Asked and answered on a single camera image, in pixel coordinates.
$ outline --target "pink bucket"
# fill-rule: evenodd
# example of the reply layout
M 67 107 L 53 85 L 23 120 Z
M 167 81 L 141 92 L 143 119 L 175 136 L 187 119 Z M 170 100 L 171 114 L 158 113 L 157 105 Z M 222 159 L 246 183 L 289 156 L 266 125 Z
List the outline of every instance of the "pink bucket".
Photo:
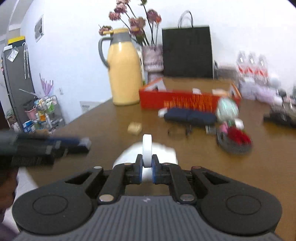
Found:
M 33 108 L 32 110 L 29 111 L 25 111 L 27 116 L 29 117 L 30 120 L 36 120 L 36 114 L 38 113 L 38 111 L 36 110 L 36 107 Z

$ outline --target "white floor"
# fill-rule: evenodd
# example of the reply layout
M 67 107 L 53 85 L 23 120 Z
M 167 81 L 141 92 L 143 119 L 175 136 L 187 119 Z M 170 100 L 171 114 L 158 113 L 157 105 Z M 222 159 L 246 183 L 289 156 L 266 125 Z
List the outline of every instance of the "white floor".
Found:
M 29 173 L 25 168 L 19 169 L 17 177 L 18 177 L 18 186 L 16 189 L 15 199 L 17 199 L 22 194 L 37 188 L 36 183 L 33 181 L 33 179 L 31 178 L 31 176 L 29 175 Z M 6 210 L 3 224 L 9 226 L 15 232 L 18 232 L 18 228 L 11 214 L 11 208 Z

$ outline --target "black mesh basket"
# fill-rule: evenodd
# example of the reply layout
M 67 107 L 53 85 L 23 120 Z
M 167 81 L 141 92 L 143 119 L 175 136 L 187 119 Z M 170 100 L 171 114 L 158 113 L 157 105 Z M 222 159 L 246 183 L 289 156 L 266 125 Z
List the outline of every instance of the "black mesh basket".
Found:
M 252 149 L 252 144 L 239 145 L 230 140 L 224 132 L 217 131 L 217 143 L 225 151 L 235 155 L 245 155 Z

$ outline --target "flower vase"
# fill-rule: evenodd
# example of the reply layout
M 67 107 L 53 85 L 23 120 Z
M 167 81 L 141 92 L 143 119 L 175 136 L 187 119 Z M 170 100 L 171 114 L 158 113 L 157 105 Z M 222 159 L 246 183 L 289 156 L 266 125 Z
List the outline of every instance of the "flower vase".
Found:
M 163 77 L 163 46 L 143 46 L 144 70 L 148 73 L 148 83 Z

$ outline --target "gray refrigerator door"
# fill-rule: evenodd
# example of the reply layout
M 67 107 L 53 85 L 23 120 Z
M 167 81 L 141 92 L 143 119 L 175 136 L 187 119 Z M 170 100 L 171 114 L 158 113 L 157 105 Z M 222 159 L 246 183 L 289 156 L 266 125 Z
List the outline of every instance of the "gray refrigerator door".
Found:
M 18 50 L 19 53 L 17 54 L 13 62 L 7 59 L 8 56 L 11 54 L 11 49 L 6 50 L 3 53 L 3 62 L 5 63 L 4 71 L 6 77 L 6 85 L 8 89 L 8 96 L 19 124 L 23 124 L 24 122 L 29 120 L 27 114 L 25 113 L 23 105 L 30 100 L 34 100 L 34 96 L 20 91 L 19 89 L 23 89 L 33 93 L 35 91 L 31 80 L 31 73 L 29 78 L 27 70 L 25 79 L 24 46 L 18 47 Z

